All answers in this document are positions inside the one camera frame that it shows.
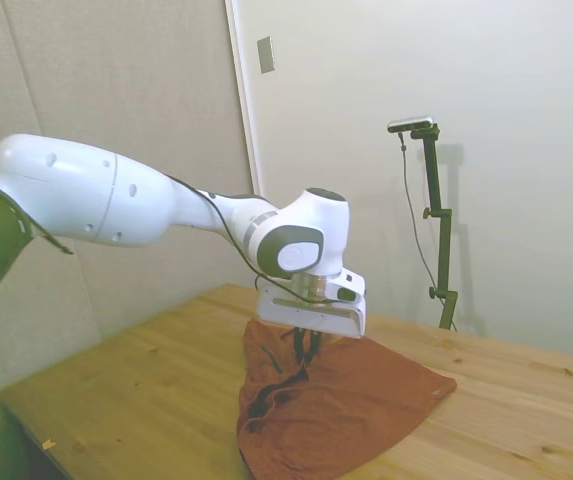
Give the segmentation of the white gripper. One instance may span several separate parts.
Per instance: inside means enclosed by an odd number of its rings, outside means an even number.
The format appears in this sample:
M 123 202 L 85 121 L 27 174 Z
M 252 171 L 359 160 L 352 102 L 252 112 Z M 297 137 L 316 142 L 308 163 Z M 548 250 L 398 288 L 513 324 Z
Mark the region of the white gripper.
M 290 281 L 257 282 L 257 316 L 267 322 L 297 327 L 293 346 L 297 364 L 304 361 L 304 338 L 310 331 L 307 365 L 319 353 L 323 333 L 361 338 L 366 330 L 363 277 L 293 277 Z

